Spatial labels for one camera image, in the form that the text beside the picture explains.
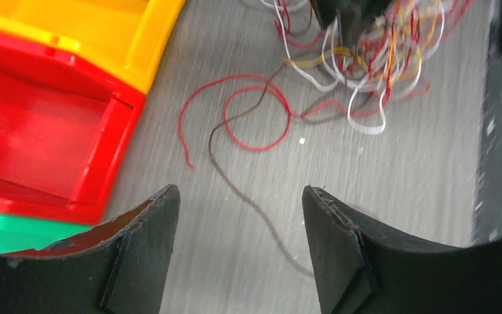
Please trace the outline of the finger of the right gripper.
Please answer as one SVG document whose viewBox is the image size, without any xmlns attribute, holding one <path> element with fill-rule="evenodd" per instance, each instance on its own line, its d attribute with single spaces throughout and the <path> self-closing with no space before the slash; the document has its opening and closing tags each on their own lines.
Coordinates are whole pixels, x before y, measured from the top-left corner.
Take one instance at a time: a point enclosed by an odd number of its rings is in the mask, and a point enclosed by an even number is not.
<svg viewBox="0 0 502 314">
<path fill-rule="evenodd" d="M 385 0 L 310 0 L 309 4 L 322 29 L 338 20 L 344 30 L 371 25 L 390 6 Z"/>
</svg>

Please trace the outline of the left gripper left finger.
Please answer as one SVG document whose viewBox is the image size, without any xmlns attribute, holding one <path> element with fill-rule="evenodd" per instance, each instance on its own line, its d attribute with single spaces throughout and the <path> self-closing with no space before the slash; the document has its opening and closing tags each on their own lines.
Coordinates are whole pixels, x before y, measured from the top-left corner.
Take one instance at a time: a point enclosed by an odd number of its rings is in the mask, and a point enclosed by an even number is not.
<svg viewBox="0 0 502 314">
<path fill-rule="evenodd" d="M 170 184 L 86 232 L 0 254 L 0 313 L 159 313 L 179 212 Z"/>
</svg>

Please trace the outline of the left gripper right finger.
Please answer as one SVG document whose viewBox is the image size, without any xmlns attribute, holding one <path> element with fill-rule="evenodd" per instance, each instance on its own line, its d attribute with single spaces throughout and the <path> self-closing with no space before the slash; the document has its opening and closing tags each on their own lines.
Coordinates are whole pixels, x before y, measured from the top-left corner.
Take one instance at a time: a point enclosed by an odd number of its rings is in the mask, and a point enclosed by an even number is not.
<svg viewBox="0 0 502 314">
<path fill-rule="evenodd" d="M 313 186 L 302 205 L 322 313 L 502 313 L 502 238 L 428 241 Z"/>
</svg>

